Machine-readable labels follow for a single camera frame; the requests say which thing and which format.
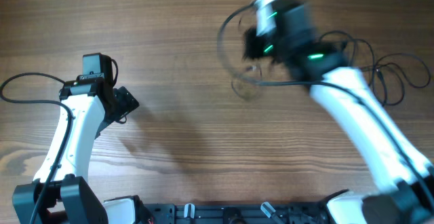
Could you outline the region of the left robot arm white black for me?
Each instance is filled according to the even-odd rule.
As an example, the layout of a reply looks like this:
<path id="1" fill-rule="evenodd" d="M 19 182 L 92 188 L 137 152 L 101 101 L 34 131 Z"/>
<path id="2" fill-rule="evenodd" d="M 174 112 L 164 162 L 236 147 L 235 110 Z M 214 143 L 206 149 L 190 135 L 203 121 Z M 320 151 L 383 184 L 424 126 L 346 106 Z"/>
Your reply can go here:
<path id="1" fill-rule="evenodd" d="M 59 91 L 60 117 L 50 149 L 33 181 L 15 188 L 21 223 L 138 223 L 135 197 L 101 202 L 87 183 L 94 141 L 112 123 L 124 124 L 139 106 L 116 88 L 117 63 L 96 53 L 83 56 L 83 71 Z"/>

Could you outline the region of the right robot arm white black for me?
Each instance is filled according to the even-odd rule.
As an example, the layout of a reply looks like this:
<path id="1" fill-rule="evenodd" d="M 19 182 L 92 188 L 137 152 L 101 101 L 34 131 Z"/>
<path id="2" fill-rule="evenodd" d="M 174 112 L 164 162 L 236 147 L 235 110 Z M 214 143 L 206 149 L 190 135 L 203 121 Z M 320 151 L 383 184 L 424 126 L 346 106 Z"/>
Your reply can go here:
<path id="1" fill-rule="evenodd" d="M 300 0 L 255 0 L 248 58 L 283 62 L 347 133 L 378 192 L 340 193 L 326 202 L 337 223 L 423 223 L 433 218 L 433 164 L 404 136 L 362 72 L 330 42 L 317 40 Z"/>

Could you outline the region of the black usb cable end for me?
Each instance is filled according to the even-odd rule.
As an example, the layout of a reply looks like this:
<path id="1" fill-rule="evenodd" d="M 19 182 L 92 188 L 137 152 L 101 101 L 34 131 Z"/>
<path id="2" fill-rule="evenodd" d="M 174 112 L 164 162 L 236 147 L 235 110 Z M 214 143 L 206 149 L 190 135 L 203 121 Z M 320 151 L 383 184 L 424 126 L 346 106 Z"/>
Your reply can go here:
<path id="1" fill-rule="evenodd" d="M 335 41 L 335 43 L 338 43 L 342 51 L 344 51 L 347 48 L 349 43 L 352 44 L 353 48 L 349 59 L 350 65 L 355 64 L 356 56 L 358 55 L 358 51 L 359 51 L 359 44 L 362 43 L 367 46 L 370 52 L 370 58 L 372 60 L 372 63 L 371 65 L 366 65 L 359 68 L 363 73 L 366 72 L 369 73 L 368 87 L 371 89 L 371 91 L 374 93 L 374 97 L 379 100 L 380 104 L 383 107 L 384 106 L 394 107 L 403 102 L 406 96 L 406 85 L 404 84 L 404 82 L 406 82 L 411 88 L 415 88 L 415 89 L 423 89 L 431 84 L 432 72 L 429 66 L 423 59 L 421 59 L 420 57 L 414 54 L 396 52 L 396 53 L 386 54 L 384 56 L 377 58 L 374 53 L 374 49 L 372 45 L 367 40 L 354 38 L 349 33 L 346 33 L 344 31 L 339 31 L 339 30 L 328 31 L 320 35 L 318 40 L 323 41 L 327 36 L 330 35 L 341 35 L 344 37 L 342 41 Z M 404 58 L 411 58 L 412 60 L 415 60 L 418 63 L 420 63 L 423 67 L 424 72 L 427 75 L 427 80 L 422 84 L 416 84 L 409 78 L 408 74 L 404 71 L 401 65 L 397 64 L 396 62 L 385 62 L 385 60 L 387 60 L 388 58 L 396 58 L 398 56 L 402 56 Z M 383 74 L 384 71 L 392 74 L 399 84 L 400 97 L 396 101 L 391 101 L 391 99 L 389 98 L 387 82 Z"/>

